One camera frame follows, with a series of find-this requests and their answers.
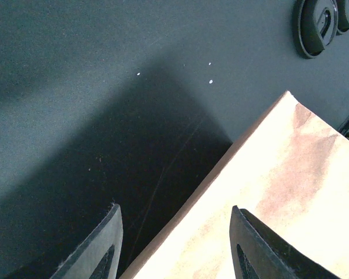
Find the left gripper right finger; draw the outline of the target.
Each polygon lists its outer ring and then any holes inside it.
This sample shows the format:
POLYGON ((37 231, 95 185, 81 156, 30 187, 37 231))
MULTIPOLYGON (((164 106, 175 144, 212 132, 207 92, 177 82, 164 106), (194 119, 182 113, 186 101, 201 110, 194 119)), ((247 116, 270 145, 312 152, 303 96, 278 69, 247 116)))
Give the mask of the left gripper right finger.
POLYGON ((236 278, 337 278, 296 250, 246 209, 233 206, 229 226, 236 278))

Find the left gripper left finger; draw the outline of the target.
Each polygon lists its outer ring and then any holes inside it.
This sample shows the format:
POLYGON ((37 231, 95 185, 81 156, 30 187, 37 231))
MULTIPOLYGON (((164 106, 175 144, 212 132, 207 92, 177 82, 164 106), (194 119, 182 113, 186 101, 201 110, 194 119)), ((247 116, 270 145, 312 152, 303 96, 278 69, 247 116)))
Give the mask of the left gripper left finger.
POLYGON ((11 272, 6 278, 116 278, 123 241, 120 205, 114 203, 101 222, 60 262, 60 246, 11 272))

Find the brown paper bag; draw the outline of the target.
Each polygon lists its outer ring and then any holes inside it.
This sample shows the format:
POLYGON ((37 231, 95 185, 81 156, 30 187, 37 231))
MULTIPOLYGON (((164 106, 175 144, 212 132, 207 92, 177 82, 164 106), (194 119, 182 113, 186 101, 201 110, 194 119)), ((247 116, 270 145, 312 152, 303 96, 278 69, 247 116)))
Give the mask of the brown paper bag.
POLYGON ((229 148, 123 278, 234 278, 233 206, 349 278, 349 140, 290 92, 229 148))

